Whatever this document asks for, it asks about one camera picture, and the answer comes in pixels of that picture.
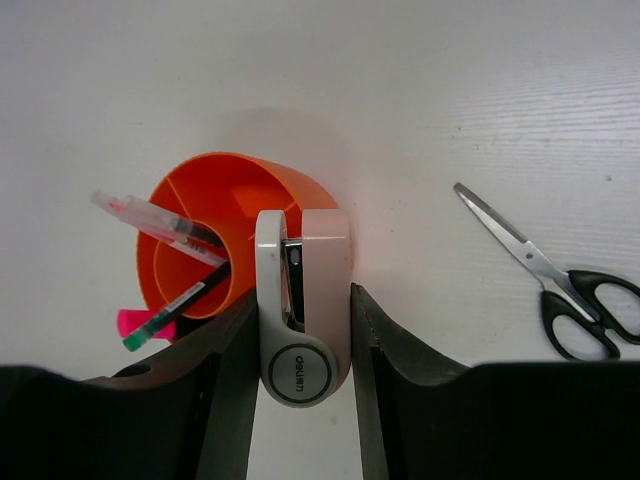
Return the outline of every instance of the scissor blade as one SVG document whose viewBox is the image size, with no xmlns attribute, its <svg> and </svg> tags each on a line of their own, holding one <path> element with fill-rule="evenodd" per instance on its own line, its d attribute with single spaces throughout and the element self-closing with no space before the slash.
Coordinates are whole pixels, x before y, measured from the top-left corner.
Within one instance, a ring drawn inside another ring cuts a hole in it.
<svg viewBox="0 0 640 480">
<path fill-rule="evenodd" d="M 456 183 L 453 186 L 455 192 L 460 195 L 462 201 L 469 207 L 469 209 L 478 217 L 478 219 L 489 229 L 495 237 L 502 243 L 502 238 L 513 238 L 518 243 L 526 243 L 528 241 L 522 233 L 520 233 L 516 227 L 507 222 L 502 215 L 496 212 L 493 208 L 487 205 L 480 197 L 469 190 L 461 183 Z"/>
<path fill-rule="evenodd" d="M 461 183 L 456 183 L 453 188 L 467 207 L 478 217 L 478 220 L 487 227 L 487 230 L 540 282 L 543 282 L 540 277 L 560 281 L 561 277 L 566 276 L 527 237 L 516 230 L 513 225 L 502 218 L 498 212 L 482 201 L 475 193 Z"/>
</svg>

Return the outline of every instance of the white desk surface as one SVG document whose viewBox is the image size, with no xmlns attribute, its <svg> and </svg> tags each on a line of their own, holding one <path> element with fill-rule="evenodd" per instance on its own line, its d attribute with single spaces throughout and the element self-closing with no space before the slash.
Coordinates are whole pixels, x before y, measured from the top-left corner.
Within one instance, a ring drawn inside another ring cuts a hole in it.
<svg viewBox="0 0 640 480">
<path fill-rule="evenodd" d="M 211 150 L 321 182 L 352 215 L 355 280 L 442 353 L 557 359 L 537 283 L 452 185 L 561 266 L 640 282 L 638 18 L 622 0 L 4 0 L 0 363 L 86 378 L 166 345 L 120 344 L 115 312 L 143 306 L 135 235 L 88 194 L 146 196 Z M 306 411 L 261 389 L 249 478 L 302 477 L 361 478 L 351 381 Z"/>
</svg>

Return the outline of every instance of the pink highlighter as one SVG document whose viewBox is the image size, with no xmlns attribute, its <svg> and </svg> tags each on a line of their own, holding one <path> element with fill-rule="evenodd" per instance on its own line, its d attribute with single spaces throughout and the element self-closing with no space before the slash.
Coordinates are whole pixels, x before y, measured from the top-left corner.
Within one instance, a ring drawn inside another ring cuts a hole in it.
<svg viewBox="0 0 640 480">
<path fill-rule="evenodd" d="M 147 323 L 151 317 L 158 312 L 151 310 L 120 310 L 118 311 L 118 318 L 116 323 L 118 325 L 118 333 L 122 338 L 127 337 L 130 333 L 135 331 L 138 327 Z M 171 322 L 169 325 L 160 330 L 154 338 L 163 338 L 171 340 L 176 336 L 176 322 Z"/>
</svg>

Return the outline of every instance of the black scissor handle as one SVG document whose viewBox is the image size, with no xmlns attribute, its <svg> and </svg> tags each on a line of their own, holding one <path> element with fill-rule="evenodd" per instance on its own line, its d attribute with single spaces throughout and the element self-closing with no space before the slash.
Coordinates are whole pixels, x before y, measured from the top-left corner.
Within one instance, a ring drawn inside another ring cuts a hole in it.
<svg viewBox="0 0 640 480">
<path fill-rule="evenodd" d="M 576 322 L 582 329 L 584 329 L 589 335 L 591 335 L 600 345 L 604 347 L 606 352 L 606 358 L 603 360 L 618 360 L 620 358 L 620 350 L 607 336 L 605 330 L 599 323 L 593 323 L 584 318 L 580 312 L 571 306 L 560 295 L 543 291 L 540 294 L 540 313 L 542 314 L 542 324 L 544 325 L 544 331 L 547 334 L 547 338 L 553 345 L 553 348 L 567 360 L 584 360 L 583 358 L 576 357 L 569 352 L 558 337 L 553 329 L 553 322 L 561 316 L 567 316 Z"/>
<path fill-rule="evenodd" d="M 640 335 L 627 330 L 596 296 L 596 289 L 601 285 L 615 285 L 627 290 L 640 300 L 640 288 L 623 278 L 614 277 L 600 272 L 588 272 L 585 270 L 570 270 L 569 280 L 576 291 L 584 298 L 595 311 L 600 314 L 599 323 L 606 329 L 611 329 L 620 335 L 625 342 L 640 345 Z"/>
</svg>

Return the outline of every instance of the pen holder compartment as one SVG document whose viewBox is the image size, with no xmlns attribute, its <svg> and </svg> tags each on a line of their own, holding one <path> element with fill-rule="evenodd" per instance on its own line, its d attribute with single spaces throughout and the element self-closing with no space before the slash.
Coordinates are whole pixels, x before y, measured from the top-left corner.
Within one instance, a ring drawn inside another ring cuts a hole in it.
<svg viewBox="0 0 640 480">
<path fill-rule="evenodd" d="M 284 210 L 290 236 L 301 233 L 302 211 L 338 208 L 333 198 L 306 175 L 266 160 L 214 152 L 172 170 L 150 201 L 213 230 L 225 245 L 231 276 L 185 316 L 217 315 L 255 286 L 255 225 L 262 210 Z M 140 233 L 136 249 L 138 279 L 150 310 L 159 310 L 211 273 L 205 265 Z"/>
</svg>

